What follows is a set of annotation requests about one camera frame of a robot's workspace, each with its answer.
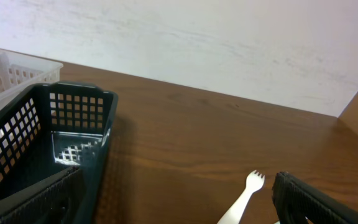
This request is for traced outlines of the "dark green plastic basket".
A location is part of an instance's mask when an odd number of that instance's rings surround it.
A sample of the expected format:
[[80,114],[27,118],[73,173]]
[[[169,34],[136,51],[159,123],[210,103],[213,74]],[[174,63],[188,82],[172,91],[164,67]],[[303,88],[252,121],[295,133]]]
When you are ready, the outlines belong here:
[[80,83],[27,87],[0,110],[0,200],[69,167],[85,195],[72,223],[90,223],[118,97]]

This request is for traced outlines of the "white plastic fork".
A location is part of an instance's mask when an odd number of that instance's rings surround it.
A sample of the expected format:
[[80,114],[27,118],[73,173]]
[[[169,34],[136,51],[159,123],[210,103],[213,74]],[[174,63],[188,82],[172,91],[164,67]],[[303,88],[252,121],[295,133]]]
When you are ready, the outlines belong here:
[[220,218],[218,224],[239,224],[246,206],[253,193],[260,190],[265,182],[265,176],[259,171],[252,171],[246,178],[246,187],[237,200]]

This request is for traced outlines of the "clear white plastic basket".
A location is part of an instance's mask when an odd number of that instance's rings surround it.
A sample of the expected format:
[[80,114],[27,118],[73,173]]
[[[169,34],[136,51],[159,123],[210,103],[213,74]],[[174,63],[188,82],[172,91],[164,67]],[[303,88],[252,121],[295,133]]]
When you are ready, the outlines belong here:
[[60,62],[0,50],[0,110],[29,85],[59,81],[62,67]]

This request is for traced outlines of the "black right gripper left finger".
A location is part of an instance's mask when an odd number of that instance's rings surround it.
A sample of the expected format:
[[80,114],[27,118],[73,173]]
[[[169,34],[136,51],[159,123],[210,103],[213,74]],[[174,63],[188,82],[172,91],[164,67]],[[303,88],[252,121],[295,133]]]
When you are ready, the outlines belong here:
[[85,192],[83,171],[69,167],[0,200],[0,223],[72,223]]

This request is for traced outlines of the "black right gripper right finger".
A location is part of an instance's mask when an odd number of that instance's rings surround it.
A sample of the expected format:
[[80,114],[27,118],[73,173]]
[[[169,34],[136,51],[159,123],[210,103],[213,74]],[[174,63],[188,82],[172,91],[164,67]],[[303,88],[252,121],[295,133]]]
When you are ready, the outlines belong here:
[[288,172],[278,172],[272,201],[280,224],[358,224],[358,212]]

